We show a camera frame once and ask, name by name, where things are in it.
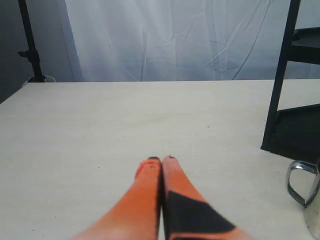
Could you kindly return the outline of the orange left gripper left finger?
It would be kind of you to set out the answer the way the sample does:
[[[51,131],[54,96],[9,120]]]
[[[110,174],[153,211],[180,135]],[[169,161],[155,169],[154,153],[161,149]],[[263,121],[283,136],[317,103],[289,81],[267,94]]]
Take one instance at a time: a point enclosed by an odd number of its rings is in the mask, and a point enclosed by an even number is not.
[[[134,183],[102,218],[74,240],[157,240],[161,211],[161,160],[149,157]]]

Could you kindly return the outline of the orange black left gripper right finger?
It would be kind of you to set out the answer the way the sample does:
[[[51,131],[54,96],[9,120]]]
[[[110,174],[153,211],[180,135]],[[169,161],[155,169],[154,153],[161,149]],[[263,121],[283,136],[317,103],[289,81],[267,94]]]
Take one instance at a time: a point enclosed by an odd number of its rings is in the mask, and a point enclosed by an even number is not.
[[[162,205],[167,240],[251,240],[252,235],[237,227],[197,191],[178,160],[162,161],[164,201]]]

